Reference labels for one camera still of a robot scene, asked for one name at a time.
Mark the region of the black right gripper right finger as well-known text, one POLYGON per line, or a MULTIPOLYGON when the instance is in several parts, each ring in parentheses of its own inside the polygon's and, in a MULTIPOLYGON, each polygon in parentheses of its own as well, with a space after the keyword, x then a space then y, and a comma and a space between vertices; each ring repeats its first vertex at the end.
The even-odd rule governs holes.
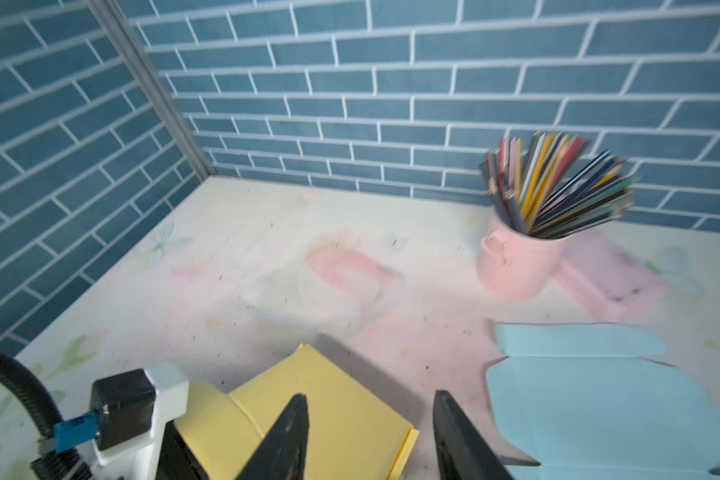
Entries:
POLYGON ((437 390, 434 395, 433 432, 441 479, 513 479, 446 390, 437 390))

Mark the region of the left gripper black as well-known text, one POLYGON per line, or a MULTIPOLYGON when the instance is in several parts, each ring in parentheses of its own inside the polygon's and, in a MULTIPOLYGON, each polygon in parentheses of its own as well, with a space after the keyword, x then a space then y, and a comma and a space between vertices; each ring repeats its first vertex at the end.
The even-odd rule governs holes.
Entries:
POLYGON ((161 444, 157 480, 209 480, 209 476, 170 421, 161 444))

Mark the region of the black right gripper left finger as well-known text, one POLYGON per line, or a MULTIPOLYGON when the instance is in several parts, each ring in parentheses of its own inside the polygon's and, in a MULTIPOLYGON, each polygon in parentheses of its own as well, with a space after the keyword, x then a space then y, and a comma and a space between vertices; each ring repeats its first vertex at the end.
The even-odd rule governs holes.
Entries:
POLYGON ((245 464, 237 480, 303 480, 307 457, 307 397, 294 395, 245 464))

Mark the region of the yellow paper box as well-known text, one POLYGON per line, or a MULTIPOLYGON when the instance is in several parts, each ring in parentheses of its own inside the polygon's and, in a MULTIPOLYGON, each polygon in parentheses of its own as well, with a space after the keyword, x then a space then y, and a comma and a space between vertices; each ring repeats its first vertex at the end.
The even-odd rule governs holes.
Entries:
POLYGON ((184 479, 398 479, 419 437, 309 345, 230 393, 191 385, 174 428, 184 479))

